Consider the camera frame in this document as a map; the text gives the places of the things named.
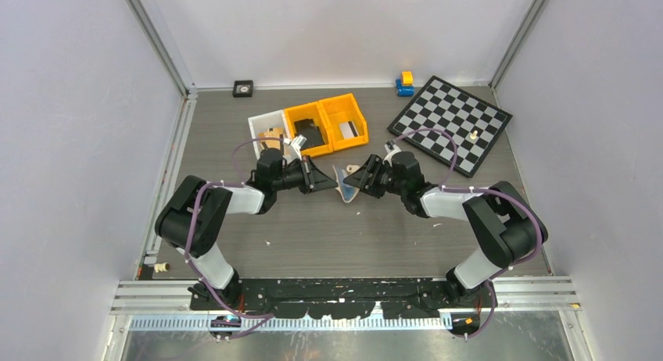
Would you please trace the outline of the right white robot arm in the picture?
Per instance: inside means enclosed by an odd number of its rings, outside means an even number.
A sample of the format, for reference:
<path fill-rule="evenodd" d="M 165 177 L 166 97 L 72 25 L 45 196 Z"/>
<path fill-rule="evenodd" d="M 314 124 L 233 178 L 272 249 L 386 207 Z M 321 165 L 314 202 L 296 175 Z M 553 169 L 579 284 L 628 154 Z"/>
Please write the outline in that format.
<path fill-rule="evenodd" d="M 469 223 L 478 247 L 446 274 L 443 285 L 455 306 L 467 306 L 480 285 L 536 256 L 548 239 L 546 226 L 511 183 L 487 188 L 433 184 L 411 152 L 391 153 L 388 159 L 370 155 L 343 182 L 374 198 L 397 195 L 415 216 Z"/>

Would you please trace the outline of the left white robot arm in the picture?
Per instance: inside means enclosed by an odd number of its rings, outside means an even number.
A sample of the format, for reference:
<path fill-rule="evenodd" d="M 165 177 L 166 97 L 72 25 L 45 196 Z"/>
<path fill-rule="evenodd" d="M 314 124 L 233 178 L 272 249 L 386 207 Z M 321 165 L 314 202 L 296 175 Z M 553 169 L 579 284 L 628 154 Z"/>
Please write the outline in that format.
<path fill-rule="evenodd" d="M 245 184 L 226 186 L 187 176 L 157 216 L 154 231 L 181 250 L 200 272 L 211 287 L 211 301 L 221 309 L 231 309 L 238 303 L 241 289 L 238 272 L 217 245 L 224 218 L 262 215 L 271 209 L 280 191 L 296 188 L 307 195 L 337 186 L 309 156 L 288 163 L 280 150 L 269 148 Z"/>

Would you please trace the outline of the beige leather card holder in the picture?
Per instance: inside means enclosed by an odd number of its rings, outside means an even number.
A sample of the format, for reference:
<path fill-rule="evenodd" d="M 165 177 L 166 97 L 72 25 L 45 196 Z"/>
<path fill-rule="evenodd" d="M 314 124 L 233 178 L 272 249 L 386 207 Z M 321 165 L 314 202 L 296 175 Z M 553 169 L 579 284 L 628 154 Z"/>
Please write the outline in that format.
<path fill-rule="evenodd" d="M 360 166 L 355 164 L 349 164 L 345 167 L 333 165 L 332 168 L 335 173 L 335 179 L 338 183 L 336 190 L 341 195 L 341 198 L 344 203 L 346 204 L 351 203 L 360 193 L 360 189 L 355 188 L 352 185 L 346 184 L 344 180 L 347 177 L 349 177 L 352 173 L 358 171 L 360 169 Z"/>

